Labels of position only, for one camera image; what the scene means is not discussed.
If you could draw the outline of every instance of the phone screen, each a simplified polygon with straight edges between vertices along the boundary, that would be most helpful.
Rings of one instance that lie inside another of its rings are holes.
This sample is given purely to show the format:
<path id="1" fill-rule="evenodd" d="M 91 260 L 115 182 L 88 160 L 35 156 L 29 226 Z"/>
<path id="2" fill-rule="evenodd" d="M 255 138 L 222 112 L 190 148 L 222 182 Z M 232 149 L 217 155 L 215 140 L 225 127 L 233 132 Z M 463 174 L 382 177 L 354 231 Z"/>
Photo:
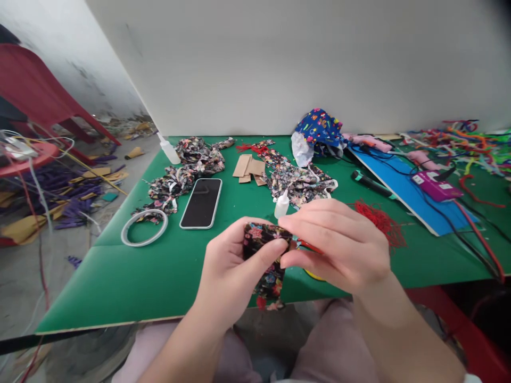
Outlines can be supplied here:
<path id="1" fill-rule="evenodd" d="M 198 179 L 181 219 L 182 228 L 209 228 L 215 219 L 222 180 Z"/>

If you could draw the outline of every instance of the white phone case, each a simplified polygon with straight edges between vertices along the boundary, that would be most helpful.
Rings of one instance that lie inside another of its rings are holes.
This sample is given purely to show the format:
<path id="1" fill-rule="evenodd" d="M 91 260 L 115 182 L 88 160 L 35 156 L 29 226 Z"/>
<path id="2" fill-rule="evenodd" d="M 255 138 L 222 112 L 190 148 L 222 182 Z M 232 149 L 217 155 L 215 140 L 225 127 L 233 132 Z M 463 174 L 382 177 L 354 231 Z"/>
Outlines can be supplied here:
<path id="1" fill-rule="evenodd" d="M 211 223 L 209 226 L 202 226 L 202 227 L 183 227 L 181 224 L 183 223 L 183 218 L 186 215 L 186 211 L 188 210 L 188 204 L 192 200 L 193 191 L 195 190 L 195 186 L 197 185 L 197 182 L 201 179 L 209 180 L 219 180 L 220 181 L 220 187 L 218 188 L 218 194 L 217 194 L 217 201 L 215 202 L 215 210 L 213 210 L 213 217 L 211 218 Z M 183 213 L 183 216 L 181 217 L 181 221 L 179 222 L 179 227 L 183 230 L 207 230 L 211 229 L 213 227 L 213 224 L 215 222 L 215 217 L 217 215 L 217 207 L 218 207 L 218 199 L 220 199 L 220 192 L 222 191 L 222 180 L 220 178 L 199 178 L 197 181 L 195 181 L 195 185 L 193 185 L 192 193 L 190 194 L 190 198 L 188 200 L 188 203 L 186 204 L 185 212 Z"/>

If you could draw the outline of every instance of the white glue bottle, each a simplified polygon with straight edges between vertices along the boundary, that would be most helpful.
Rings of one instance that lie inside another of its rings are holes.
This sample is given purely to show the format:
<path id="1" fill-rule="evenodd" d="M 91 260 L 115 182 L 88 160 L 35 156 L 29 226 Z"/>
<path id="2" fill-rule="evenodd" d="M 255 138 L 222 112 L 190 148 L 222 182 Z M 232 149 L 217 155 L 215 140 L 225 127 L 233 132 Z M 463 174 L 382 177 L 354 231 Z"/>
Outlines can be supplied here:
<path id="1" fill-rule="evenodd" d="M 168 142 L 166 139 L 164 139 L 160 132 L 156 132 L 156 134 L 160 138 L 161 149 L 163 150 L 167 158 L 170 160 L 170 162 L 172 162 L 172 164 L 174 165 L 181 163 L 181 159 L 177 155 L 177 152 L 172 146 L 172 144 Z"/>
<path id="2" fill-rule="evenodd" d="M 284 190 L 284 194 L 279 198 L 273 198 L 273 202 L 276 202 L 274 216 L 276 219 L 287 214 L 287 208 L 289 207 L 289 198 L 287 197 L 287 189 Z"/>

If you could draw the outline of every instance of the green table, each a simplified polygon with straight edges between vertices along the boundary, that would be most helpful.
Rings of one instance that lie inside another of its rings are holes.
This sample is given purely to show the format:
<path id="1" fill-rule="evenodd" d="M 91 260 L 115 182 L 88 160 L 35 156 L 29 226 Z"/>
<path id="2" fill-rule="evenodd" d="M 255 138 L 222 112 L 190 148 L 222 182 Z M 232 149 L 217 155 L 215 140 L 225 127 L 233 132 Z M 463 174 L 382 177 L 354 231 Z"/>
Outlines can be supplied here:
<path id="1" fill-rule="evenodd" d="M 175 145 L 181 138 L 172 137 L 169 140 Z M 215 143 L 225 138 L 225 136 L 206 137 L 206 141 Z M 241 145 L 243 142 L 256 143 L 267 137 L 235 138 L 236 144 Z M 272 138 L 276 141 L 273 147 L 292 160 L 290 137 Z M 195 298 L 208 241 L 244 215 L 275 222 L 274 204 L 268 188 L 258 187 L 253 180 L 250 184 L 239 184 L 238 179 L 232 176 L 239 157 L 236 148 L 233 146 L 223 150 L 222 154 L 226 170 L 214 175 L 215 178 L 222 179 L 223 187 L 213 228 L 182 230 L 179 227 L 189 198 L 188 194 L 178 199 L 179 211 L 169 217 L 169 226 L 160 239 L 142 248 L 123 245 L 120 232 L 130 218 L 131 212 L 150 201 L 147 196 L 148 185 L 141 180 L 44 316 L 37 333 L 62 332 L 184 315 Z M 424 287 L 489 278 L 484 266 L 462 248 L 454 235 L 434 237 L 417 219 L 409 216 L 399 202 L 386 199 L 354 182 L 350 178 L 355 169 L 353 165 L 333 158 L 317 159 L 315 163 L 339 182 L 339 187 L 332 197 L 346 203 L 352 203 L 360 198 L 369 204 L 379 203 L 394 220 L 405 223 L 403 230 L 408 247 L 397 250 L 392 256 L 392 269 L 405 287 Z M 169 166 L 169 161 L 160 151 L 143 179 L 152 180 L 162 176 L 166 166 Z M 495 203 L 508 204 L 509 194 L 504 180 L 474 167 L 472 173 L 475 179 L 471 181 L 475 186 L 471 188 L 476 195 Z M 497 209 L 480 204 L 477 208 L 511 235 L 509 208 Z M 158 226 L 149 222 L 136 224 L 130 231 L 130 239 L 136 242 L 147 239 L 158 229 Z M 504 269 L 511 271 L 509 244 L 491 227 L 487 227 L 484 235 L 489 238 L 489 243 Z M 475 235 L 467 233 L 465 236 L 477 243 Z M 343 291 L 326 282 L 312 279 L 300 268 L 290 268 L 286 271 L 282 289 L 284 302 L 343 295 L 345 295 Z M 255 297 L 251 305 L 255 306 Z"/>

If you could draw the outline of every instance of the white wall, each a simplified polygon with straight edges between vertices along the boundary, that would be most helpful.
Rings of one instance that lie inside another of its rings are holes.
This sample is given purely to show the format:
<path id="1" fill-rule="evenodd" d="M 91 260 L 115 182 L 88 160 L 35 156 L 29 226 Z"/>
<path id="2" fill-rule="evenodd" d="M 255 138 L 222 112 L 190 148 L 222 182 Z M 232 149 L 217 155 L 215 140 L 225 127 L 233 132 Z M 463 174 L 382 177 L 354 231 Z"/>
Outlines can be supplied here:
<path id="1" fill-rule="evenodd" d="M 1 0 L 0 23 L 41 57 L 89 113 L 146 113 L 84 0 Z"/>
<path id="2" fill-rule="evenodd" d="M 484 0 L 86 0 L 165 134 L 511 123 L 511 48 Z"/>

